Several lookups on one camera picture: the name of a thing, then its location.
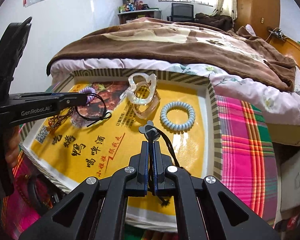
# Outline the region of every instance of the light blue spiral hair tie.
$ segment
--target light blue spiral hair tie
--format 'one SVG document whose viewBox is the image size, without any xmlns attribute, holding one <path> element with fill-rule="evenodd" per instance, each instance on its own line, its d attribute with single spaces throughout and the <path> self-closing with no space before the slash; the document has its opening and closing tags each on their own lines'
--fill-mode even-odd
<svg viewBox="0 0 300 240">
<path fill-rule="evenodd" d="M 188 113 L 188 121 L 186 121 L 183 124 L 175 124 L 171 121 L 169 121 L 169 119 L 167 118 L 167 113 L 170 109 L 172 108 L 176 108 L 176 107 L 181 107 L 183 109 L 185 109 Z M 175 101 L 175 102 L 171 102 L 166 104 L 160 113 L 160 120 L 161 122 L 169 129 L 173 130 L 173 131 L 186 131 L 189 130 L 193 125 L 194 125 L 194 119 L 195 119 L 195 112 L 194 109 L 191 105 L 184 103 L 184 102 L 180 102 L 180 101 Z"/>
</svg>

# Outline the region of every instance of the human hand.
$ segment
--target human hand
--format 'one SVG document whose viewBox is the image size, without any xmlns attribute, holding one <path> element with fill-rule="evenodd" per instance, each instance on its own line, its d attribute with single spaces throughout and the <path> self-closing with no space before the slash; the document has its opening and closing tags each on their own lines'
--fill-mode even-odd
<svg viewBox="0 0 300 240">
<path fill-rule="evenodd" d="M 11 168 L 14 168 L 18 164 L 19 155 L 19 126 L 13 128 L 13 135 L 8 141 L 8 151 L 6 152 L 6 162 Z"/>
</svg>

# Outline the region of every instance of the office chair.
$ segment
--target office chair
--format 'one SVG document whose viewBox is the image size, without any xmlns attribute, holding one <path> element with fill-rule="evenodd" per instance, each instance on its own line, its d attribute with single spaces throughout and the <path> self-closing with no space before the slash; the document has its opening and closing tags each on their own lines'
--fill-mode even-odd
<svg viewBox="0 0 300 240">
<path fill-rule="evenodd" d="M 194 22 L 194 6 L 186 3 L 172 3 L 171 15 L 167 16 L 171 22 Z"/>
</svg>

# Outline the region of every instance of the striped tray border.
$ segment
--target striped tray border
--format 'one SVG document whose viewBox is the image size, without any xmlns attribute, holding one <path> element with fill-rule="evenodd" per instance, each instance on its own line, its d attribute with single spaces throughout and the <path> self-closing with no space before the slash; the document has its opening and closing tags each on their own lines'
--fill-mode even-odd
<svg viewBox="0 0 300 240">
<path fill-rule="evenodd" d="M 190 75 L 177 72 L 169 72 L 162 70 L 148 70 L 148 69 L 122 69 L 122 68 L 101 68 L 101 69 L 89 69 L 89 70 L 76 70 L 69 74 L 69 76 L 60 82 L 58 85 L 54 86 L 52 89 L 48 89 L 46 92 L 61 92 L 63 88 L 71 82 L 75 77 L 83 76 L 105 76 L 105 77 L 129 77 L 133 73 L 146 73 L 151 75 L 156 74 L 159 80 L 182 82 L 194 85 L 207 85 L 209 97 L 211 101 L 212 108 L 212 119 L 213 119 L 213 134 L 214 134 L 214 169 L 213 175 L 219 180 L 222 179 L 222 139 L 221 139 L 221 128 L 220 120 L 218 115 L 218 105 L 217 99 L 214 93 L 213 86 L 211 82 L 206 77 L 201 77 L 197 75 Z M 29 122 L 23 125 L 20 131 L 21 142 L 23 142 L 27 135 L 29 134 L 31 128 L 35 124 L 34 122 Z M 26 153 L 32 163 L 57 187 L 59 187 L 64 192 L 68 193 L 71 190 L 62 185 L 61 182 L 56 180 L 49 174 L 45 169 L 43 169 L 37 161 L 29 154 L 28 150 L 22 145 L 22 150 Z"/>
</svg>

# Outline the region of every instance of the qr code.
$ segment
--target qr code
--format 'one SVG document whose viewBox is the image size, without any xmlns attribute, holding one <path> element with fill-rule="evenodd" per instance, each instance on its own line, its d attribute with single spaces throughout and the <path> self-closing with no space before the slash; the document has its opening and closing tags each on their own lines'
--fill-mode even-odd
<svg viewBox="0 0 300 240">
<path fill-rule="evenodd" d="M 37 136 L 35 137 L 35 139 L 40 142 L 43 143 L 44 139 L 47 137 L 48 135 L 48 131 L 47 131 L 47 126 L 42 126 L 42 128 L 40 129 L 40 131 L 38 132 Z"/>
</svg>

